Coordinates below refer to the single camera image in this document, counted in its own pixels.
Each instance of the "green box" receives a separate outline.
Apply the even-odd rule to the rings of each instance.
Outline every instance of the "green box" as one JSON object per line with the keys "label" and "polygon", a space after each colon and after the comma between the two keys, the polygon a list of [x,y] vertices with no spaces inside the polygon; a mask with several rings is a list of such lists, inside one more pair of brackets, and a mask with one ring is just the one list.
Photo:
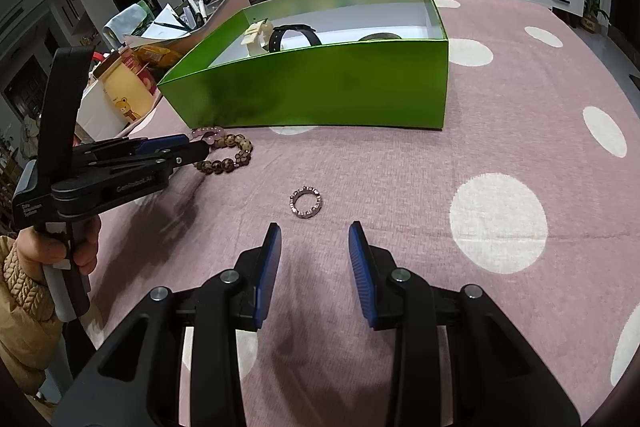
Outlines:
{"label": "green box", "polygon": [[[416,7],[424,15],[424,30],[419,24],[398,27],[432,38],[323,44],[212,64],[230,50],[238,52],[244,31],[259,20],[268,18],[276,26],[311,22],[325,42],[323,38],[336,39],[344,32],[362,32],[358,22],[363,18],[406,21],[418,13]],[[316,27],[331,24],[344,29],[329,27],[324,36]],[[388,26],[373,27],[393,32]],[[270,0],[243,9],[213,31],[174,66],[159,89],[191,128],[320,124],[442,129],[448,66],[449,42],[433,0]]]}

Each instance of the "white polka dot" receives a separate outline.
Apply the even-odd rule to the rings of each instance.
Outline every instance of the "white polka dot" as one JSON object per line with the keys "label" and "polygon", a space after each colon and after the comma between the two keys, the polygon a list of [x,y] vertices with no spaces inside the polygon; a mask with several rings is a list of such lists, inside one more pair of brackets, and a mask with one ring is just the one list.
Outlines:
{"label": "white polka dot", "polygon": [[240,380],[249,374],[258,357],[258,333],[255,331],[236,330],[236,346],[238,346],[238,369]]}
{"label": "white polka dot", "polygon": [[638,347],[640,347],[640,304],[631,313],[622,333],[620,333],[618,346],[611,363],[610,379],[612,385],[616,385],[622,378]]}
{"label": "white polka dot", "polygon": [[154,192],[153,194],[147,194],[146,196],[142,196],[141,198],[135,199],[133,201],[136,205],[142,206],[144,204],[147,204],[149,201],[151,201],[155,195],[156,195],[156,192]]}
{"label": "white polka dot", "polygon": [[545,248],[545,210],[527,185],[505,174],[481,174],[461,185],[449,209],[453,240],[478,266],[514,273]]}
{"label": "white polka dot", "polygon": [[449,39],[449,62],[460,66],[486,66],[492,60],[492,51],[478,41]]}
{"label": "white polka dot", "polygon": [[460,3],[455,0],[433,0],[438,8],[460,8]]}
{"label": "white polka dot", "polygon": [[292,136],[294,134],[302,134],[318,127],[317,125],[286,125],[283,127],[269,127],[274,133]]}
{"label": "white polka dot", "polygon": [[80,317],[80,323],[95,349],[98,349],[104,342],[104,323],[100,310],[93,301],[89,304],[89,311]]}
{"label": "white polka dot", "polygon": [[[258,333],[255,331],[236,330],[236,347],[238,351],[238,371],[240,380],[249,374],[258,357]],[[191,355],[193,348],[193,327],[184,330],[184,344],[182,346],[182,363],[191,370]]]}
{"label": "white polka dot", "polygon": [[553,33],[549,33],[548,31],[541,28],[536,28],[535,26],[527,26],[526,28],[524,28],[524,31],[526,31],[534,39],[538,39],[539,41],[544,42],[549,46],[553,46],[554,48],[562,48],[562,46],[564,45],[558,37],[553,35]]}
{"label": "white polka dot", "polygon": [[582,110],[584,123],[596,141],[609,151],[613,156],[624,158],[626,156],[626,140],[620,131],[618,124],[603,110],[593,107],[585,107]]}
{"label": "white polka dot", "polygon": [[149,122],[151,122],[154,115],[156,114],[156,110],[158,110],[157,106],[154,108],[153,111],[151,111],[148,115],[146,115],[146,117],[142,120],[142,122],[140,122],[133,131],[131,131],[131,134],[142,131],[149,124]]}

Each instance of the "potted plant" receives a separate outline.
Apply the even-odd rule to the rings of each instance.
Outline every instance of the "potted plant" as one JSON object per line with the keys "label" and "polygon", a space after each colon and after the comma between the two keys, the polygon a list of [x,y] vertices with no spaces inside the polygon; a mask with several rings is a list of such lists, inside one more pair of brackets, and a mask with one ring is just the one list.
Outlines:
{"label": "potted plant", "polygon": [[600,9],[600,0],[584,0],[584,15],[582,16],[580,24],[589,33],[599,32],[600,23],[598,22],[598,15],[600,13],[609,20],[607,12]]}

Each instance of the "finger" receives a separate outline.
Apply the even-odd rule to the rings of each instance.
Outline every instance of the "finger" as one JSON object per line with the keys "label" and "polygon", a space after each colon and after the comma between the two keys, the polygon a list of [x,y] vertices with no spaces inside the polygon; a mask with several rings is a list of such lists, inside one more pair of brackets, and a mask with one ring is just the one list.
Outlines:
{"label": "finger", "polygon": [[24,257],[36,263],[53,264],[66,257],[66,247],[62,241],[38,233],[33,228],[20,232],[18,249]]}
{"label": "finger", "polygon": [[89,275],[91,272],[95,270],[95,267],[98,264],[98,258],[95,257],[90,263],[84,264],[82,266],[78,266],[78,270],[82,275]]}
{"label": "finger", "polygon": [[96,259],[97,255],[98,245],[84,241],[74,251],[74,263],[78,266],[84,266]]}
{"label": "finger", "polygon": [[84,226],[84,240],[92,245],[97,245],[101,227],[100,216],[92,217]]}

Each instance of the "white box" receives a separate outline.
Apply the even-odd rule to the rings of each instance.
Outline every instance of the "white box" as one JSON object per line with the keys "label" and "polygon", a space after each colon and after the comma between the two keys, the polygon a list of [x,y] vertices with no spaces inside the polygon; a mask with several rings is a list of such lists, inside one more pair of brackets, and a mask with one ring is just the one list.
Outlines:
{"label": "white box", "polygon": [[115,137],[128,124],[104,92],[100,80],[84,90],[76,121],[96,141]]}

